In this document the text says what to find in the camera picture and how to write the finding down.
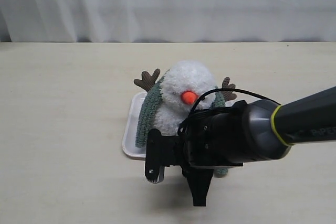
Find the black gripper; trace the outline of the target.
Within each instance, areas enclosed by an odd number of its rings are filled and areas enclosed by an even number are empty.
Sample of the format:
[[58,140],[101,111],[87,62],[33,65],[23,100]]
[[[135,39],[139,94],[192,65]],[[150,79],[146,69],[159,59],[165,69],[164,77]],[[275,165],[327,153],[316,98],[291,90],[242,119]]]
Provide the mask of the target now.
[[182,175],[187,179],[190,188],[193,206],[206,207],[207,194],[213,177],[213,169],[200,169],[190,166],[181,166]]

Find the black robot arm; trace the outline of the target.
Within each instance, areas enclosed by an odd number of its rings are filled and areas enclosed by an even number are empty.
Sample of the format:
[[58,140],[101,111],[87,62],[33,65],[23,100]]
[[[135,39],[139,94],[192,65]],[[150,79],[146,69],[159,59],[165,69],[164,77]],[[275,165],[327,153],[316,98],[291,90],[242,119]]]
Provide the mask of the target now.
[[297,144],[335,140],[335,88],[281,105],[257,96],[212,110],[192,108],[178,129],[197,207],[206,206],[216,169],[284,158]]

